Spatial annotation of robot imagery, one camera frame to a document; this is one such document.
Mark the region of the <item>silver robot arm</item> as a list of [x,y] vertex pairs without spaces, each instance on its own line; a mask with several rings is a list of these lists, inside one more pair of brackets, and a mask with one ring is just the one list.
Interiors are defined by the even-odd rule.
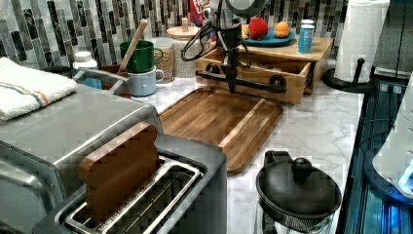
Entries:
[[211,24],[217,35],[217,44],[223,49],[221,62],[229,90],[236,90],[239,50],[244,44],[241,19],[258,16],[268,0],[210,0]]

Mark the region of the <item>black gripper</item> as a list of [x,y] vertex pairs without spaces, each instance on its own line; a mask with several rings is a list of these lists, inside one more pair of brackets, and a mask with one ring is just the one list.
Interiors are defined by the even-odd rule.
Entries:
[[[218,45],[223,49],[224,56],[221,68],[225,74],[230,72],[227,74],[227,83],[230,93],[233,94],[237,86],[238,67],[250,68],[251,66],[248,48],[242,35],[242,27],[238,25],[229,29],[220,28],[217,31],[217,39]],[[239,46],[243,46],[246,51],[246,63],[240,61]]]

